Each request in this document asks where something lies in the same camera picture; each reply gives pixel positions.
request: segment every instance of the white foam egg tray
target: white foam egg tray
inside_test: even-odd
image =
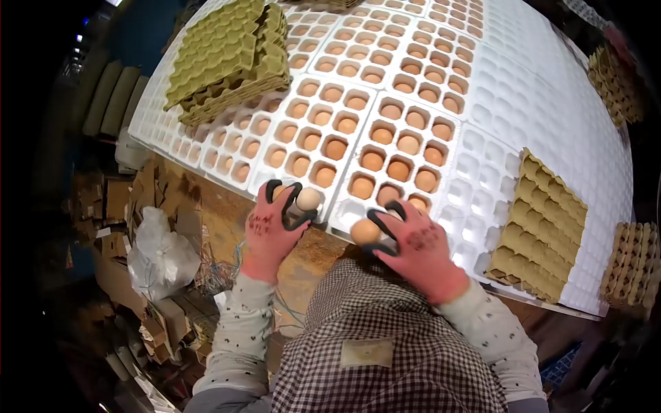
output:
[[[393,186],[403,198],[425,201],[430,217],[446,228],[453,261],[497,292],[575,315],[583,313],[572,309],[605,314],[608,306],[600,298],[599,285],[615,226],[631,216],[631,152],[585,75],[580,63],[585,56],[575,57],[576,48],[570,45],[572,52],[547,19],[522,0],[365,0],[341,13],[314,3],[282,3],[290,24],[286,40],[293,77],[290,90],[244,102],[219,114],[211,124],[186,128],[177,122],[181,107],[162,109],[173,61],[186,29],[226,3],[207,1],[177,35],[131,121],[129,133],[135,139],[250,199],[271,178],[310,186],[321,194],[320,228],[344,239],[367,208],[378,207],[379,189]],[[417,70],[404,70],[408,65]],[[353,70],[343,72],[345,67]],[[438,76],[427,76],[431,72]],[[368,75],[378,75],[381,81],[366,81]],[[396,88],[400,83],[410,90]],[[306,85],[317,87],[311,96],[303,92]],[[324,99],[329,87],[342,93],[336,102]],[[424,90],[433,91],[438,101],[421,98]],[[352,97],[364,99],[365,108],[349,108]],[[456,101],[456,113],[443,106],[445,98]],[[294,117],[292,109],[301,103],[307,105],[305,113]],[[402,116],[385,118],[384,104],[398,106]],[[407,124],[411,110],[422,115],[423,129]],[[315,124],[319,111],[330,114],[327,124]],[[338,130],[344,118],[357,123],[353,133]],[[431,127],[436,122],[451,127],[451,140],[434,136]],[[290,141],[282,137],[288,126],[296,130]],[[390,144],[371,139],[379,127],[393,134]],[[316,148],[306,150],[303,142],[310,133],[321,140]],[[398,150],[402,134],[418,141],[415,154]],[[347,145],[341,159],[327,156],[330,140]],[[259,146],[250,157],[247,149],[252,143]],[[425,160],[423,152],[429,145],[446,156],[442,166]],[[562,305],[548,305],[516,286],[483,276],[514,196],[524,147],[588,204],[581,248],[563,289]],[[286,152],[286,158],[273,167],[270,155],[278,149]],[[379,171],[362,166],[366,151],[382,157]],[[309,159],[309,166],[302,176],[294,176],[292,165],[300,157]],[[404,182],[386,173],[392,160],[409,166]],[[321,167],[335,171],[327,188],[316,182]],[[437,178],[433,190],[416,187],[420,170]],[[357,176],[375,186],[367,199],[351,193]]]

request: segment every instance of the sleeve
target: sleeve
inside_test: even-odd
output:
[[[466,337],[498,375],[510,411],[514,402],[541,398],[540,405],[545,409],[528,411],[548,412],[539,376],[537,346],[501,300],[487,294],[479,282],[471,279],[464,295],[436,310]]]

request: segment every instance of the stack of egg trays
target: stack of egg trays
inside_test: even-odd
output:
[[[303,96],[302,88],[310,84],[319,86],[317,92],[313,96]],[[343,93],[340,100],[335,103],[323,100],[321,97],[328,88],[341,90]],[[367,102],[364,109],[354,110],[346,106],[346,103],[354,97],[360,97]],[[300,182],[303,187],[309,186],[319,191],[321,204],[315,222],[325,222],[331,207],[335,203],[337,188],[342,182],[346,165],[352,158],[356,143],[359,136],[361,136],[361,131],[366,124],[368,113],[375,98],[376,91],[370,88],[337,83],[333,79],[314,75],[300,75],[297,77],[292,83],[288,95],[280,104],[276,116],[278,123],[271,124],[271,129],[266,134],[267,139],[261,148],[263,151],[254,160],[259,164],[260,169],[253,174],[248,191],[256,196],[259,187],[270,179],[280,179],[285,184]],[[292,117],[292,110],[294,106],[300,103],[306,103],[308,109],[303,117],[296,119]],[[324,126],[318,126],[313,121],[319,111],[332,112],[329,122]],[[353,133],[346,134],[336,129],[339,121],[344,118],[350,118],[357,122],[356,130]],[[293,139],[289,143],[285,143],[280,141],[280,136],[282,130],[288,126],[295,126],[297,131]],[[320,135],[321,140],[316,149],[306,151],[303,148],[303,142],[310,133]],[[325,156],[325,149],[330,140],[339,140],[347,145],[344,156],[338,161]],[[280,167],[274,168],[270,166],[268,160],[277,149],[284,149],[287,156]],[[292,174],[292,165],[299,157],[307,157],[310,160],[307,172],[302,177]],[[321,167],[335,170],[335,178],[328,188],[323,188],[316,183],[316,173]]]
[[[453,40],[442,38],[441,36],[448,36]],[[428,44],[414,41],[414,39],[424,39]],[[458,34],[456,31],[434,24],[427,20],[418,20],[414,26],[414,30],[410,32],[410,37],[405,39],[408,45],[399,53],[397,59],[394,59],[391,66],[395,67],[389,70],[388,78],[386,80],[386,90],[406,96],[410,99],[416,100],[423,104],[437,104],[442,107],[443,99],[446,97],[454,99],[459,107],[459,113],[454,116],[459,119],[466,119],[467,111],[470,107],[469,94],[473,89],[472,66],[476,56],[476,48],[479,43],[472,37]],[[468,48],[461,46],[459,43],[464,43]],[[436,46],[444,45],[450,48],[450,53],[445,53],[436,48]],[[419,59],[410,55],[412,52],[419,52],[424,55],[423,59]],[[459,59],[457,54],[464,55],[468,61]],[[445,66],[439,66],[432,63],[431,59],[441,60]],[[420,74],[413,75],[402,70],[406,65],[415,65],[420,69]],[[459,75],[453,68],[458,67],[462,69],[466,76]],[[443,77],[441,85],[425,78],[429,72],[436,72]],[[457,83],[462,91],[459,93],[450,89],[448,83]],[[399,83],[406,83],[413,88],[412,93],[404,93],[395,89],[395,85]],[[431,90],[439,97],[438,102],[433,103],[421,98],[418,94],[423,90]]]
[[[407,34],[412,30],[411,23],[413,20],[415,19],[411,16],[392,13],[391,11],[376,7],[355,7],[351,10],[351,15],[344,17],[335,26],[330,36],[326,39],[326,42],[321,46],[319,53],[315,56],[308,72],[319,76],[334,77],[335,79],[357,83],[374,89],[384,89],[387,72],[392,68],[395,56],[403,53],[403,50],[406,48],[405,40],[403,39],[410,37],[407,37]],[[351,25],[356,23],[359,24],[358,27],[351,27]],[[368,26],[376,26],[380,30],[373,32],[366,29]],[[389,36],[386,35],[386,32],[397,33],[398,36]],[[351,39],[340,40],[339,36],[343,34],[349,34]],[[365,39],[370,39],[373,42],[368,45],[361,44],[360,42]],[[395,50],[382,48],[381,46],[384,44],[393,46]],[[339,55],[332,54],[331,50],[338,47],[343,49],[342,53]],[[366,54],[367,56],[361,60],[349,57],[356,52]],[[386,57],[390,61],[390,64],[383,66],[374,63],[372,59],[375,56]],[[324,72],[319,70],[319,65],[322,63],[333,64],[332,71]],[[341,75],[342,69],[346,66],[352,66],[357,69],[358,73],[356,76],[347,77]],[[379,75],[382,80],[378,84],[370,83],[363,80],[366,75]]]
[[[402,110],[402,116],[398,120],[382,116],[380,111],[387,105],[398,106]],[[406,116],[411,111],[418,112],[425,119],[424,130],[418,130],[407,124]],[[452,129],[452,139],[444,141],[435,137],[432,133],[432,126],[436,124],[449,126]],[[455,148],[457,136],[461,131],[460,125],[461,122],[457,118],[445,112],[385,91],[379,92],[336,195],[337,199],[329,217],[331,232],[340,238],[350,240],[351,226],[357,220],[364,218],[369,208],[383,209],[376,202],[377,194],[383,185],[395,187],[402,199],[407,200],[411,196],[423,199],[428,206],[429,216],[435,221],[438,217],[440,201],[447,191],[447,177],[455,162]],[[388,145],[373,141],[371,133],[376,129],[389,130],[393,134],[393,141]],[[397,142],[402,134],[413,136],[418,140],[420,149],[417,154],[409,155],[397,149]],[[445,155],[444,165],[437,167],[424,159],[423,152],[428,146],[438,149]],[[360,160],[366,152],[375,152],[384,158],[381,170],[374,172],[360,165]],[[388,176],[386,170],[391,161],[401,161],[409,166],[410,173],[406,182]],[[430,193],[415,186],[415,177],[421,169],[430,171],[438,180],[437,186]],[[374,190],[366,200],[350,193],[351,185],[358,177],[368,178],[374,183]]]

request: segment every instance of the cardboard egg carton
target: cardboard egg carton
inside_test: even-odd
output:
[[[524,148],[519,182],[488,277],[520,283],[538,298],[556,303],[581,243],[588,206]]]
[[[328,89],[338,89],[342,92],[341,97],[331,102],[325,97]],[[315,222],[321,223],[327,220],[331,207],[334,204],[337,188],[342,182],[346,165],[352,158],[356,143],[365,126],[368,113],[372,108],[376,91],[363,88],[358,85],[337,83],[333,79],[318,77],[314,75],[300,75],[293,83],[292,88],[280,104],[277,112],[278,122],[272,124],[272,130],[264,142],[264,151],[260,153],[259,171],[256,171],[251,180],[248,191],[257,195],[259,187],[270,179],[280,179],[286,184],[300,182],[304,187],[309,186],[321,194],[319,214]],[[347,106],[352,98],[360,98],[366,105],[362,109],[353,109]],[[298,104],[306,104],[307,110],[297,118],[294,108]],[[319,112],[329,112],[331,117],[327,124],[317,125],[315,117]],[[352,133],[344,133],[339,130],[339,123],[343,119],[351,119],[356,122],[356,129]],[[296,128],[291,141],[287,142],[283,135],[286,128]],[[321,137],[316,148],[306,150],[303,146],[305,138],[310,134]],[[341,141],[346,144],[344,156],[341,159],[332,159],[326,150],[330,141]],[[273,152],[284,150],[286,158],[282,165],[273,167],[270,157]],[[293,174],[293,164],[300,158],[309,159],[309,165],[303,176]],[[316,179],[320,168],[330,168],[335,171],[332,183],[322,187]]]
[[[448,110],[454,116],[464,119],[470,106],[468,100],[472,89],[472,65],[478,42],[472,37],[458,34],[450,28],[427,20],[416,23],[415,30],[410,32],[409,41],[411,40],[405,53],[399,54],[393,61],[395,70],[389,71],[386,90],[405,95],[423,104],[437,104],[443,110]],[[410,73],[412,70],[410,66],[417,68],[418,73]],[[455,68],[461,70],[463,74],[455,72]],[[450,83],[458,85],[461,92],[451,89]],[[407,85],[410,89],[398,90],[395,88],[397,85]],[[422,91],[433,92],[437,101],[430,102],[422,98],[420,96]],[[457,103],[458,112],[452,112],[443,106],[446,98],[451,98]]]
[[[397,106],[402,115],[394,120],[380,114],[384,106]],[[424,119],[422,129],[409,125],[406,121],[407,114],[417,112]],[[445,124],[452,130],[451,139],[444,141],[434,135],[432,127],[436,124]],[[397,189],[400,197],[405,200],[418,198],[428,207],[430,217],[435,221],[438,214],[438,203],[444,198],[447,177],[453,163],[454,151],[457,145],[456,137],[460,132],[460,121],[448,116],[444,112],[432,107],[421,105],[412,100],[395,96],[391,93],[381,91],[376,96],[373,109],[369,114],[365,128],[361,133],[360,140],[356,146],[351,161],[349,162],[346,175],[338,189],[337,199],[329,217],[329,227],[332,233],[350,240],[351,226],[366,216],[369,208],[383,209],[377,204],[377,195],[384,186]],[[371,134],[376,129],[386,129],[393,134],[393,140],[389,144],[374,141]],[[397,148],[397,143],[402,136],[413,136],[419,143],[415,155],[405,153]],[[423,155],[427,147],[433,147],[445,156],[442,166],[428,162]],[[376,153],[383,159],[383,166],[378,171],[373,171],[362,166],[361,160],[366,153]],[[387,174],[387,168],[392,161],[400,161],[409,167],[409,174],[405,182],[391,178]],[[416,187],[414,183],[417,174],[427,170],[434,174],[437,179],[435,187],[430,192],[425,192]],[[367,178],[373,182],[374,189],[367,199],[361,199],[352,193],[352,184],[356,178]]]

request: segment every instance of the hand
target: hand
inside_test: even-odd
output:
[[[365,244],[363,250],[398,272],[432,305],[448,304],[461,297],[470,279],[450,260],[443,227],[407,201],[390,201],[385,209],[394,209],[403,221],[376,209],[368,211],[368,218],[397,241],[399,254],[383,244]]]
[[[278,268],[303,236],[317,210],[306,211],[293,224],[285,226],[285,212],[301,192],[298,182],[289,185],[273,200],[273,190],[282,181],[272,179],[259,188],[257,204],[246,220],[248,252],[243,257],[241,272],[244,275],[276,285]]]

